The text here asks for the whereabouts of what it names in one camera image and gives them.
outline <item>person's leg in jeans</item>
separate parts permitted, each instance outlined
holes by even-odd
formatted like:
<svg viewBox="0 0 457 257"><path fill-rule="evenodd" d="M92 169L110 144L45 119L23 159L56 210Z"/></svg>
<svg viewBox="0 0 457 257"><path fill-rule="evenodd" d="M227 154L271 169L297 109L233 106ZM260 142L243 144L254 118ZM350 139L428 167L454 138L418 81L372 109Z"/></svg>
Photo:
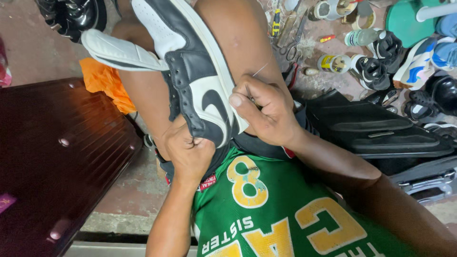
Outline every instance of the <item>person's leg in jeans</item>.
<svg viewBox="0 0 457 257"><path fill-rule="evenodd" d="M114 27L112 36L131 41L154 52L154 43L146 28L136 20L129 0L119 0L122 20ZM243 74L255 75L265 83L284 90L290 108L293 100L282 79L272 54L268 24L261 5L256 0L198 0L194 9L216 38L235 84ZM119 70L124 87L143 117L154 142L165 160L170 160L164 148L163 134L170 127L168 86L160 72L131 72ZM186 122L179 116L179 122ZM254 134L251 128L247 133Z"/></svg>

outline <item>needle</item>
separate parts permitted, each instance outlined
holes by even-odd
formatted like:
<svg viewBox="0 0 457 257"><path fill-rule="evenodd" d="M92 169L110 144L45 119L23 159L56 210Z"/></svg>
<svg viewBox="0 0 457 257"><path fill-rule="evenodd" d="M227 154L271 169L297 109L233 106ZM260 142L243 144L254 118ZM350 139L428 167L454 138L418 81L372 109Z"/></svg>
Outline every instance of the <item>needle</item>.
<svg viewBox="0 0 457 257"><path fill-rule="evenodd" d="M251 102L253 102L253 103L255 104L255 106L257 106L257 109L261 110L261 109L262 109L262 106L258 105L258 104L255 102L255 99L252 97L251 92L249 92L248 86L245 85L245 87L246 87L246 92L248 92L248 98L249 98L249 100L251 100Z"/></svg>

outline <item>yellow screwdriver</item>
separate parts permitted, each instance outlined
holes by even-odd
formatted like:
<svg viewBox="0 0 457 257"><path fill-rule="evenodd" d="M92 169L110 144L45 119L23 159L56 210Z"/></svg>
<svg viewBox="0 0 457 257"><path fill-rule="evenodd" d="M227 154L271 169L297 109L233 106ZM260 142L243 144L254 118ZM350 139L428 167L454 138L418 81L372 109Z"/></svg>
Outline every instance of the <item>yellow screwdriver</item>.
<svg viewBox="0 0 457 257"><path fill-rule="evenodd" d="M280 0L278 0L278 7L275 11L275 17L273 18L273 26L271 26L271 36L273 37L277 37L278 34L279 34L279 26L281 25L279 23L279 16L280 16L280 13L281 13L281 10L279 9L279 4L280 4Z"/></svg>

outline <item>stained floor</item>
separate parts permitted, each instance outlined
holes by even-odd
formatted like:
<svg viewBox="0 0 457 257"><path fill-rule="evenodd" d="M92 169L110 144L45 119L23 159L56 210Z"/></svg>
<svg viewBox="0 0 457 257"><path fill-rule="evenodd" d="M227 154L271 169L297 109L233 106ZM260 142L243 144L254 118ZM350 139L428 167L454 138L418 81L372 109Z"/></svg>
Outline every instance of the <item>stained floor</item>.
<svg viewBox="0 0 457 257"><path fill-rule="evenodd" d="M7 48L13 86L82 76L79 60L88 57L88 53L81 45L71 43L52 31L44 23L33 1L15 0L10 4L1 2L0 0L0 36ZM106 32L110 32L120 18L112 2L105 0L105 3L108 9ZM271 15L272 8L268 7L271 1L261 0L260 3L268 12L267 15ZM302 11L317 1L306 0L305 3ZM375 13L375 26L380 27L384 21L385 9L375 8ZM339 21L308 21L305 30L307 34L298 46L306 58L300 64L302 67L316 67L317 59L323 53L349 56L370 54L366 48L347 47L338 40L317 42L323 35L350 31L350 25L342 25ZM277 51L274 51L274 55L282 70L286 70L288 62L285 57ZM359 100L360 94L364 92L363 87L349 73L337 75L322 72L312 77L301 73L298 75L296 89L304 98L318 97L329 88L338 89L349 100L354 101ZM399 110L404 104L403 95L395 103ZM141 117L137 120L146 130ZM446 117L446 121L456 123L452 117ZM148 234L167 191L163 173L157 171L153 151L143 149L140 157L128 167L98 204L82 230ZM457 234L457 197L426 207Z"/></svg>

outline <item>green stool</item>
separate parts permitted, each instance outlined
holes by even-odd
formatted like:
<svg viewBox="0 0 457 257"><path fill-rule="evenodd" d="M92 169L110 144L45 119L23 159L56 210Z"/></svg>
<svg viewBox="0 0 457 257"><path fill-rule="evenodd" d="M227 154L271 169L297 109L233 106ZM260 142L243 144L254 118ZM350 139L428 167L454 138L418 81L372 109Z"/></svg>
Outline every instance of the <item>green stool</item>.
<svg viewBox="0 0 457 257"><path fill-rule="evenodd" d="M438 5L441 5L438 0L400 0L390 7L387 13L386 29L392 31L403 42L403 47L410 48L431 36L438 21L437 17L418 22L417 11L423 6Z"/></svg>

